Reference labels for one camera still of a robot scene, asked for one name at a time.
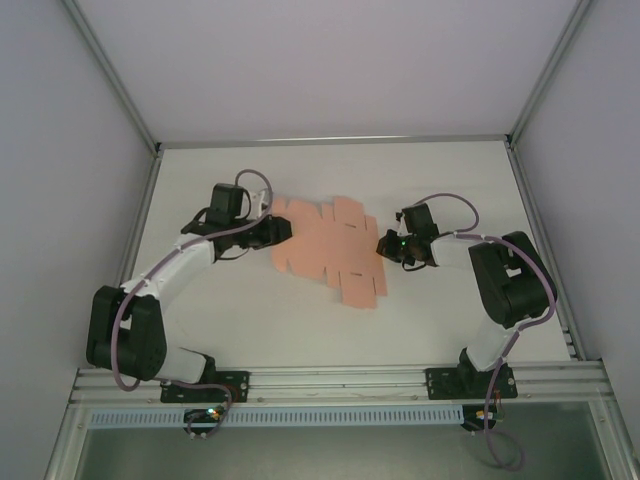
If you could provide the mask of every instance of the metal corner profile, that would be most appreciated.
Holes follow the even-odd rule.
[[[527,128],[527,125],[531,121],[531,118],[537,112],[540,104],[544,100],[545,94],[549,90],[549,87],[558,74],[560,67],[567,58],[567,54],[569,53],[571,46],[578,37],[589,13],[591,13],[596,3],[597,0],[576,1],[573,10],[569,14],[569,17],[562,28],[562,32],[560,33],[558,40],[553,46],[553,50],[551,50],[551,54],[547,58],[542,72],[538,76],[524,107],[520,111],[520,114],[509,133],[509,139],[512,145],[516,144],[518,140],[520,140],[523,132]]]
[[[131,123],[135,127],[138,135],[143,143],[149,149],[149,152],[156,156],[158,152],[158,144],[151,135],[147,124],[140,115],[138,108],[133,103],[129,92],[124,86],[118,72],[109,60],[107,53],[100,43],[96,33],[89,23],[86,15],[78,5],[76,0],[59,0],[64,10],[67,12],[71,22],[84,40],[87,48],[98,63],[100,70],[104,74],[105,80],[111,86],[114,94],[120,101],[125,113],[129,117]]]
[[[371,135],[346,137],[264,138],[247,140],[214,140],[165,142],[161,149],[294,147],[310,145],[362,145],[429,142],[502,142],[504,134],[492,135]]]
[[[153,191],[158,180],[163,154],[164,150],[160,149],[158,155],[151,159],[147,173],[147,180],[144,189],[142,190],[142,195],[140,196],[138,207],[136,208],[135,218],[129,230],[127,242],[125,243],[124,254],[120,262],[120,266],[118,267],[115,279],[116,285],[120,285],[122,282],[130,279],[133,275],[133,269],[140,249],[140,242],[142,241],[142,234],[147,221],[147,215],[149,214],[149,208],[151,207]]]
[[[549,272],[553,276],[553,279],[555,280],[556,286],[558,288],[557,308],[561,325],[566,325],[566,328],[569,330],[573,347],[578,359],[584,360],[586,359],[586,353],[582,340],[580,338],[578,326],[569,305],[569,301],[567,300],[567,294],[562,283],[560,271],[553,255],[551,243],[544,228],[544,224],[542,222],[538,206],[536,205],[533,192],[531,191],[529,180],[524,168],[522,167],[522,162],[520,161],[520,157],[518,156],[517,149],[514,148],[513,145],[508,141],[505,141],[505,149],[507,150],[509,163],[511,164],[511,169],[513,171],[513,175],[515,177],[516,184],[522,198],[522,203],[524,205],[527,218],[529,219],[529,223],[531,225],[533,237],[538,248],[540,249],[540,256],[543,258],[545,264],[549,268]]]

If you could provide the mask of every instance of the glass panel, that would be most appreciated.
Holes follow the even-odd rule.
[[[526,450],[517,476],[496,469],[483,435],[459,426],[93,430],[80,479],[606,479],[588,405],[505,405],[498,428]],[[500,450],[515,449],[501,440]]]

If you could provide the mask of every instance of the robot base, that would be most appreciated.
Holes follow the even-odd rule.
[[[493,370],[478,372],[464,349],[457,367],[427,368],[425,374],[430,400],[484,400]],[[494,388],[502,398],[518,396],[513,370],[508,365],[500,368]]]
[[[224,385],[231,391],[233,403],[245,403],[249,394],[249,372],[246,371],[219,371],[216,370],[215,360],[207,357],[204,373],[199,384]],[[227,400],[223,391],[217,389],[193,389],[184,388],[172,383],[162,385],[160,402],[162,403],[208,403],[220,404]]]

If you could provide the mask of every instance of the cable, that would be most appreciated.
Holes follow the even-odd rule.
[[[545,277],[540,267],[536,265],[536,263],[531,259],[531,257],[529,257],[529,255],[527,255],[525,252],[523,252],[521,249],[516,247],[511,242],[508,242],[499,237],[492,237],[488,235],[486,236],[478,235],[475,233],[454,232],[453,235],[454,237],[460,238],[462,240],[479,240],[481,242],[489,241],[489,242],[498,243],[500,245],[507,247],[513,253],[515,253],[520,258],[522,258],[522,260],[524,260],[524,262],[529,266],[529,268],[533,270],[533,273],[536,274],[536,277],[538,277],[538,280],[540,280],[540,283],[542,283],[542,287],[544,288],[544,291],[547,294],[547,299],[549,300],[549,309],[547,310],[547,313],[545,315],[543,315],[541,318],[537,320],[533,320],[531,322],[522,324],[516,329],[516,332],[514,333],[513,337],[511,337],[511,340],[509,341],[507,346],[504,348],[502,354],[500,355],[500,358],[496,362],[496,365],[493,369],[493,375],[491,375],[491,380],[489,381],[489,388],[487,388],[487,394],[484,399],[484,412],[483,412],[484,413],[484,423],[483,423],[484,430],[483,431],[485,433],[485,438],[487,441],[487,447],[489,447],[489,452],[491,452],[491,456],[493,457],[493,459],[496,461],[496,463],[500,468],[503,468],[510,472],[517,472],[522,470],[522,468],[525,465],[525,461],[526,461],[525,451],[520,446],[520,444],[515,440],[515,438],[513,438],[511,435],[505,432],[494,432],[493,430],[489,429],[489,406],[491,405],[491,396],[493,395],[493,390],[495,388],[496,380],[498,378],[498,374],[500,373],[500,369],[504,365],[504,359],[507,355],[509,355],[509,352],[511,352],[511,349],[513,348],[516,341],[520,337],[520,334],[523,331],[525,331],[527,328],[535,327],[536,325],[541,325],[546,321],[548,321],[551,317],[553,317],[553,314],[556,312],[556,299],[553,296],[553,289],[551,288],[551,285],[549,284],[547,277]],[[498,453],[495,450],[495,446],[493,445],[493,440],[491,439],[492,435],[502,435],[507,438],[510,438],[515,442],[520,452],[520,460],[516,465],[506,464],[500,459],[500,457],[498,456]]]
[[[247,197],[247,202],[249,203],[249,210],[247,211],[246,215],[242,217],[240,220],[246,220],[247,218],[249,218],[249,215],[251,215],[251,197],[249,196],[249,192],[245,190],[243,192],[243,195]]]
[[[249,253],[249,249],[248,248],[244,252],[242,252],[241,254],[236,255],[235,257],[220,257],[220,258],[218,258],[218,260],[223,260],[223,261],[237,260],[240,257],[244,257],[247,253]]]
[[[459,228],[457,230],[458,232],[470,232],[471,230],[473,230],[474,228],[476,228],[478,226],[478,224],[480,223],[480,213],[478,213],[478,209],[473,205],[473,203],[471,203],[469,200],[464,198],[462,195],[458,195],[457,193],[443,192],[443,193],[434,193],[433,195],[427,195],[426,197],[421,198],[420,200],[418,200],[412,206],[415,207],[416,205],[420,205],[421,203],[427,202],[427,201],[429,201],[429,200],[431,200],[433,198],[438,198],[438,197],[450,197],[450,198],[458,199],[461,202],[466,203],[469,206],[469,208],[471,209],[471,211],[473,212],[473,215],[475,217],[473,225],[471,225],[470,227],[467,227],[467,228]]]
[[[468,420],[465,420],[464,424],[470,426],[471,428],[473,428],[474,432],[476,432],[476,433],[485,433],[485,434],[487,433],[486,430],[478,427],[475,423],[470,422]],[[525,455],[524,450],[520,446],[520,442],[518,441],[518,439],[515,436],[511,435],[510,433],[503,432],[501,430],[489,430],[489,431],[493,435],[499,435],[499,436],[504,437],[507,440],[511,441],[511,443],[513,443],[515,445],[515,447],[518,449],[518,453],[520,454],[521,458],[522,458],[523,455]]]
[[[230,228],[228,230],[222,230],[220,232],[215,232],[209,235],[205,235],[204,237],[195,238],[193,240],[186,242],[183,245],[176,247],[171,252],[169,252],[167,256],[165,256],[162,260],[160,260],[153,268],[151,268],[151,270],[149,270],[149,272],[144,276],[144,278],[140,280],[122,300],[122,303],[120,304],[120,307],[116,312],[116,318],[113,322],[113,328],[111,329],[111,370],[113,371],[113,378],[116,384],[118,385],[118,387],[120,387],[120,389],[124,390],[125,392],[132,392],[133,390],[138,388],[138,385],[140,385],[140,380],[136,380],[133,385],[125,384],[124,381],[122,380],[122,376],[120,375],[120,369],[118,368],[118,334],[120,332],[120,324],[122,323],[122,317],[124,317],[124,312],[127,309],[127,306],[129,305],[129,303],[131,303],[131,300],[133,300],[133,297],[136,296],[136,293],[138,293],[150,280],[152,280],[153,277],[160,270],[162,270],[162,268],[165,265],[167,265],[171,260],[173,260],[177,255],[179,255],[180,252],[202,242],[207,242],[215,238],[223,237],[226,235],[233,235],[235,233],[240,233],[240,232],[244,232],[245,230],[249,230],[250,228],[253,228],[256,225],[258,225],[262,220],[264,220],[271,213],[271,208],[273,206],[273,188],[271,187],[271,182],[269,182],[269,179],[259,171],[253,170],[251,168],[246,168],[238,172],[238,174],[236,175],[235,184],[238,185],[238,181],[240,180],[240,178],[247,173],[260,177],[267,187],[269,201],[267,204],[267,208],[264,210],[264,212],[262,212],[262,214],[255,220],[241,227]]]
[[[231,410],[231,404],[233,402],[233,396],[231,395],[231,391],[224,385],[219,385],[217,383],[209,383],[209,384],[191,384],[191,383],[185,383],[185,382],[179,382],[179,381],[174,381],[171,380],[171,383],[173,385],[176,385],[178,387],[182,387],[182,388],[191,388],[193,390],[208,390],[208,389],[215,389],[215,390],[221,390],[224,392],[224,394],[227,397],[227,402],[228,402],[228,406],[227,408],[224,409],[224,413],[222,414],[222,416],[220,417],[220,419],[218,420],[218,422],[213,426],[213,428],[211,428],[211,430],[209,430],[204,437],[201,437],[203,439],[205,438],[209,438],[210,436],[214,435],[215,433],[217,433],[218,429],[220,428],[220,425],[222,425],[222,422],[224,422],[224,420],[227,418],[227,415],[229,414],[229,410]],[[191,436],[192,438],[196,438],[195,434],[193,433],[193,431],[191,430],[191,427],[193,426],[193,421],[196,420],[197,418],[202,418],[204,416],[206,416],[206,413],[198,413],[195,415],[192,415],[191,417],[189,417],[189,421],[187,422],[187,433],[189,434],[189,436]]]
[[[222,386],[223,387],[227,387],[231,391],[232,394],[235,394],[235,397],[236,397],[235,399],[233,398],[233,395],[231,395],[231,401],[233,403],[237,402],[240,399],[241,396],[240,396],[240,393],[238,392],[238,389],[236,387],[234,387],[233,385],[230,385],[230,384],[226,384],[226,383],[224,385],[222,385]]]
[[[200,211],[198,211],[198,213],[195,214],[195,216],[193,217],[193,219],[196,222],[200,221],[200,217],[202,217],[202,215],[204,215],[205,213],[207,213],[207,210],[209,210],[209,207],[204,207],[202,209],[200,209]]]
[[[496,391],[496,398],[498,399],[498,408],[500,409],[501,420],[504,420],[504,418],[507,416],[507,411],[502,405],[502,394],[500,393],[500,390]]]
[[[407,268],[407,262],[403,259],[401,265],[405,272],[417,272],[418,270],[425,268],[427,266],[427,262],[423,262],[422,265],[418,265],[417,267]]]

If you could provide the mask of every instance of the pink cardboard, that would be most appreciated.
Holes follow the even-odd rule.
[[[280,272],[322,280],[339,288],[342,303],[355,308],[376,308],[377,295],[387,295],[382,257],[376,253],[378,225],[365,215],[364,206],[348,197],[334,197],[333,205],[302,200],[274,199],[273,215],[291,222],[293,237],[271,248]]]

